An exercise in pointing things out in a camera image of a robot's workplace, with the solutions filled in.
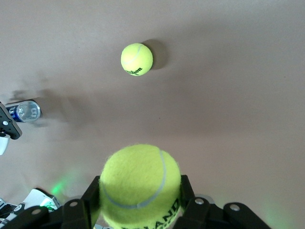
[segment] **white curved line on ball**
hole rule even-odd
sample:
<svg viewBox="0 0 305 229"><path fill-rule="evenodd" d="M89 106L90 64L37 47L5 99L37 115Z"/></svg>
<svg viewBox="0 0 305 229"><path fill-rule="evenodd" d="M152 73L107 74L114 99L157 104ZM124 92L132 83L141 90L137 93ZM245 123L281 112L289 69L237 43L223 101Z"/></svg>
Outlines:
<svg viewBox="0 0 305 229"><path fill-rule="evenodd" d="M138 57L138 55L139 55L139 53L140 53L140 49L141 49L142 46L143 46L142 44L139 46L138 52L137 52L137 54L135 55L135 57L133 57L132 60L127 61L127 62L126 62L126 61L123 61L123 63L124 63L124 64L130 64L130 63L133 62L135 59L137 59L137 57Z"/></svg>
<svg viewBox="0 0 305 229"><path fill-rule="evenodd" d="M155 200L158 195L160 194L160 192L162 191L164 185L165 185L165 180L166 180L166 166L165 166L165 161L164 161L164 157L162 155L162 150L160 150L160 157L161 157L161 160L162 160L162 164L163 164L163 178L162 178L162 183L161 185L159 186L158 190L155 192L154 195L152 195L150 198L148 198L147 200L139 203L139 204L136 204L136 205L125 205L125 204L120 204L116 201L114 201L110 196L109 194L107 193L106 191L106 188L105 188L105 185L102 186L103 190L104 190L104 193L106 195L106 197L108 198L108 200L113 203L114 205L116 206L119 206L121 208L126 208L126 209L136 209L136 208L143 208L147 205L149 205L153 200Z"/></svg>

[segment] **gray floor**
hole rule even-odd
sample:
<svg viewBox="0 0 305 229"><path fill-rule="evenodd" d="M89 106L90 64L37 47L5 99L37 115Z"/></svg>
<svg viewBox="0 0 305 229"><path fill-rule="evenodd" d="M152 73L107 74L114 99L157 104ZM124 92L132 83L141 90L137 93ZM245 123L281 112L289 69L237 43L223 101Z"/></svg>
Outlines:
<svg viewBox="0 0 305 229"><path fill-rule="evenodd" d="M0 197L41 187L64 203L113 152L149 143L218 206L304 228L303 0L2 0L0 22L0 101L43 111L0 157ZM135 42L155 57L142 77L120 64Z"/></svg>

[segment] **silver bolt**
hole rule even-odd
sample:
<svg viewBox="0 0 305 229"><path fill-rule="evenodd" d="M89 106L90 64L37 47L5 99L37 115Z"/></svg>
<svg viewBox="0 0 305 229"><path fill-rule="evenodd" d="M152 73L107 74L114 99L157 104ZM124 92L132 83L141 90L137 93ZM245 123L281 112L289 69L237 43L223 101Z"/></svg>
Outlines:
<svg viewBox="0 0 305 229"><path fill-rule="evenodd" d="M39 213L41 213L40 209L36 209L36 210L32 211L32 215L37 215Z"/></svg>
<svg viewBox="0 0 305 229"><path fill-rule="evenodd" d="M201 198L196 198L196 199L195 199L195 203L196 203L196 204L199 204L199 205L202 205L202 204L204 204L204 201L203 201L203 199L201 199Z"/></svg>
<svg viewBox="0 0 305 229"><path fill-rule="evenodd" d="M240 208L236 204L231 204L230 209L233 210L233 211L239 211L240 210Z"/></svg>
<svg viewBox="0 0 305 229"><path fill-rule="evenodd" d="M72 203L70 204L70 207L75 207L77 204L78 204L78 203L77 203L76 201L74 201L74 202L72 202Z"/></svg>

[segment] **small tennis ball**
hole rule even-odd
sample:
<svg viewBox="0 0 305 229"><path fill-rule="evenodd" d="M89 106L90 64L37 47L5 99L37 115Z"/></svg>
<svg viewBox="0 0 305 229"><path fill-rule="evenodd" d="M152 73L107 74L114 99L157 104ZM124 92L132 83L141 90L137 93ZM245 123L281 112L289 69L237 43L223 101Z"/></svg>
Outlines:
<svg viewBox="0 0 305 229"><path fill-rule="evenodd" d="M113 154L100 177L101 214L114 229L164 229L180 208L181 174L175 160L151 145Z"/></svg>
<svg viewBox="0 0 305 229"><path fill-rule="evenodd" d="M147 73L152 67L153 54L143 44L130 44L122 52L121 64L130 75L140 76Z"/></svg>

